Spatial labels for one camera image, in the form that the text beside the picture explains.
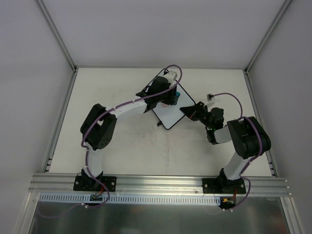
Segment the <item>white board with black frame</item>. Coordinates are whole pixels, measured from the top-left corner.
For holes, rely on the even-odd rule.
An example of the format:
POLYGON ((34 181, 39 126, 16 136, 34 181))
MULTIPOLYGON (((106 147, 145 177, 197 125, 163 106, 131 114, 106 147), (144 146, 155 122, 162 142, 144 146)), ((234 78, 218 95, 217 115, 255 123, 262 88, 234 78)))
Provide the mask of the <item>white board with black frame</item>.
POLYGON ((154 109, 151 110, 158 119, 157 125, 162 125, 166 130, 170 130, 185 117, 185 115, 180 111, 180 107, 193 106, 195 105, 195 101, 178 82, 178 74, 175 84, 172 87, 169 87, 169 82, 163 76, 164 71, 166 70, 171 71, 168 68, 162 69, 140 92, 136 94, 136 96, 145 98, 146 102, 147 98, 164 94, 177 86, 177 91, 180 92, 180 97, 176 105, 164 105, 162 102, 160 102, 154 109), (165 88, 165 90, 151 96, 147 96, 146 89, 149 85, 151 85, 152 88, 158 88, 158 90, 160 90, 161 88, 165 88))

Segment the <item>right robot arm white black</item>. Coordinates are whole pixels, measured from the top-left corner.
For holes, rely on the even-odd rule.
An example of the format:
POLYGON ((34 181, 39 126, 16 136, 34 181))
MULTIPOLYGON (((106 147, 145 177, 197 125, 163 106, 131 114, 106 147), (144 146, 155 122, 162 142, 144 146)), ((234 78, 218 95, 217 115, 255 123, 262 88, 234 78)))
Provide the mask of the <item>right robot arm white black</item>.
POLYGON ((232 142, 234 154, 216 178, 202 179, 205 194, 245 194, 241 175, 250 163, 271 148, 271 140, 255 117, 242 117, 224 124, 224 110, 199 102, 180 110, 192 121, 204 124, 207 139, 212 145, 232 142))

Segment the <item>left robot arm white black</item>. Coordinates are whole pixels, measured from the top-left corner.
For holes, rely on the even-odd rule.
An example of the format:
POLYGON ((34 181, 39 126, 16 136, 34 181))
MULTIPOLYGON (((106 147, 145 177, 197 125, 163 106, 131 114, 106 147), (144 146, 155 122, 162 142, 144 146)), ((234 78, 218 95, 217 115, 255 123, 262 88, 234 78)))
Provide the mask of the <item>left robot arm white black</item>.
POLYGON ((178 81, 157 76, 151 85, 146 86, 130 101, 110 109, 96 104, 92 107, 83 122, 81 146, 86 149, 85 166, 81 170, 81 184, 92 191, 106 189, 102 183, 103 170, 97 163, 96 151, 104 149, 112 140, 117 120, 136 114, 144 114, 154 109, 158 103, 176 105, 179 94, 176 87, 178 81))

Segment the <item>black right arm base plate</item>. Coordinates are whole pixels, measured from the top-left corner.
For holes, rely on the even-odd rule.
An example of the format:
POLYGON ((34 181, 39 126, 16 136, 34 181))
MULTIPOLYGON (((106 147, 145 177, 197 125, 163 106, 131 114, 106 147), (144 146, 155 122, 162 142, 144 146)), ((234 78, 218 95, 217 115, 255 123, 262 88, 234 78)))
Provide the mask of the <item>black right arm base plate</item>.
POLYGON ((217 180, 217 178, 203 178, 202 190, 204 194, 239 194, 246 193, 244 180, 225 180, 225 182, 217 180))

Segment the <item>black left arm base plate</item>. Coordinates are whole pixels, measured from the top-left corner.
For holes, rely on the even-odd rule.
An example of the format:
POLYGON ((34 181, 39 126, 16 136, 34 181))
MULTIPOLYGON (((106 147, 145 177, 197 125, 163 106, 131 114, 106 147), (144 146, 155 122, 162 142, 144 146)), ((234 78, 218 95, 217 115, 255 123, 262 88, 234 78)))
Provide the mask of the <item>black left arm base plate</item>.
MULTIPOLYGON (((101 183, 106 186, 109 192, 116 191, 117 177, 102 176, 99 177, 98 180, 100 180, 101 183)), ((79 192, 99 192, 101 187, 102 186, 91 177, 83 177, 82 175, 77 175, 75 177, 73 190, 79 192)))

